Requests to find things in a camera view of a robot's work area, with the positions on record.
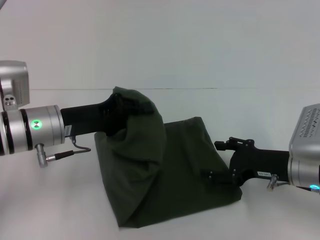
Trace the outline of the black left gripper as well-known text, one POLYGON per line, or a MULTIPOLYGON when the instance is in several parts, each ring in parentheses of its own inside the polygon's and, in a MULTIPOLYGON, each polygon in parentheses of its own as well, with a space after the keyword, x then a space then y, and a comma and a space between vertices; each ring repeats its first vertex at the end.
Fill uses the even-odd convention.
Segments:
POLYGON ((60 110, 64 127, 70 126, 67 137, 104 132, 113 136, 124 129, 128 116, 150 115, 155 112, 150 101, 112 94, 107 100, 97 104, 63 108, 60 110))

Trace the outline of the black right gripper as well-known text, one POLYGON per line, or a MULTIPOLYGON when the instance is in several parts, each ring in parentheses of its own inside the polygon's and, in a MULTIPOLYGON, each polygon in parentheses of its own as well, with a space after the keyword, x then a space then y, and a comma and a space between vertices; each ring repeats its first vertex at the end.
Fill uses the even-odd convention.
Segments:
POLYGON ((280 182, 289 182, 288 162, 289 152, 281 150, 267 150, 255 147, 254 140, 230 137, 227 141, 215 141, 217 151, 234 151, 229 171, 213 171, 201 169, 200 176, 209 186, 242 186, 246 181, 257 179, 271 179, 277 176, 280 182))

